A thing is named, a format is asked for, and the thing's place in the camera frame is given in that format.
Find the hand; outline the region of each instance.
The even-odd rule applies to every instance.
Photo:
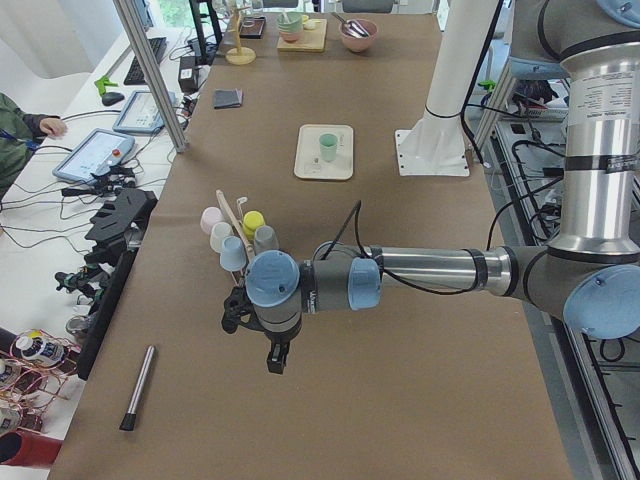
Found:
[[[40,130],[51,137],[59,137],[67,131],[67,125],[59,118],[45,118],[40,121]]]

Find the keyboard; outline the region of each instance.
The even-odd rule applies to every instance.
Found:
[[[156,61],[160,64],[164,51],[167,49],[167,37],[150,38],[149,44],[151,45],[151,50],[153,50],[153,54],[156,57]],[[137,58],[133,58],[131,67],[129,67],[129,71],[127,72],[127,76],[124,77],[123,83],[125,85],[143,85],[145,83],[144,73],[142,72],[142,68],[140,68],[140,62],[138,62]]]

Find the brown table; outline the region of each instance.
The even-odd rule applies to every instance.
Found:
[[[247,195],[299,260],[357,199],[367,244],[483,248],[494,212],[481,167],[397,172],[394,131],[422,115],[436,19],[374,18],[364,54],[333,20],[324,53],[279,54],[270,17],[246,41],[254,63],[216,60],[51,480],[571,478],[517,301],[390,288],[376,309],[307,316],[283,376],[266,371],[264,336],[220,327],[231,281],[198,225],[217,188]],[[215,88],[243,89],[244,106],[213,110]],[[351,180],[294,177],[307,123],[354,128]],[[149,344],[137,428],[121,432]]]

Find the warning label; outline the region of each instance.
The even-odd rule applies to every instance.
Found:
[[[571,83],[569,125],[604,120],[640,123],[640,74],[606,73]]]

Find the white desk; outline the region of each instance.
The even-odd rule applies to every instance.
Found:
[[[167,88],[176,93],[178,100],[182,98],[178,85],[179,61],[170,61],[169,55],[177,46],[184,44],[188,34],[188,30],[180,29],[151,29],[148,32],[150,38],[156,36],[167,37],[167,49],[160,65],[160,70]],[[120,110],[124,106],[126,99],[111,107],[104,107],[93,82],[111,69],[128,45],[129,42],[126,35],[122,34],[90,75],[66,111],[63,112],[63,117],[96,110]],[[110,79],[119,83],[119,86],[108,87],[107,91],[118,91],[128,98],[131,92],[146,89],[145,85],[125,86],[122,84],[132,59],[133,53],[130,51],[110,74]],[[116,114],[103,114],[70,119],[67,122],[68,132],[64,137],[47,139],[43,145],[74,148],[93,129],[111,129],[116,117]],[[144,146],[148,139],[148,136],[137,137],[135,149]],[[66,184],[60,182],[51,185],[56,181],[51,171],[66,155],[67,153],[63,150],[53,148],[43,149],[40,153],[34,155],[14,186],[4,197],[3,205],[5,210],[0,213],[0,223],[12,227],[38,230],[76,228],[72,228],[67,233],[35,233],[7,230],[18,242],[32,245],[45,238],[65,235],[77,250],[88,251],[93,245],[93,242],[84,239],[84,235],[91,227],[91,224],[88,223],[89,219],[104,200],[97,199],[94,203],[85,205],[75,198],[67,199],[67,204],[65,204],[63,210],[63,217],[66,219],[61,218],[61,195],[59,190],[65,187]],[[152,140],[138,156],[140,166],[135,169],[138,187],[152,190],[157,197],[160,197],[164,179],[169,174],[174,155],[173,145],[166,133],[163,132]],[[36,192],[47,185],[51,185],[51,187],[44,191],[50,193],[23,201],[33,196],[33,194],[26,193],[24,190]],[[84,199],[89,201],[93,198],[85,197]],[[84,265],[84,259],[81,253],[77,253],[71,248],[68,241],[59,238],[47,241],[34,248],[23,249],[16,246],[6,233],[0,234],[0,258],[2,259],[2,276],[0,277],[1,327],[14,333],[20,333],[32,328],[43,329],[54,336],[70,338],[65,332],[65,325],[76,314],[75,307],[78,293],[68,295],[64,292],[56,291],[57,283],[54,279],[54,274],[58,271],[75,272]],[[82,394],[83,386],[84,382],[77,378],[67,382],[61,393],[68,396],[69,400],[56,400],[47,410],[44,417],[43,433],[45,435],[64,438]],[[0,466],[0,478],[3,480],[41,480],[45,479],[47,475],[48,471],[46,470]]]

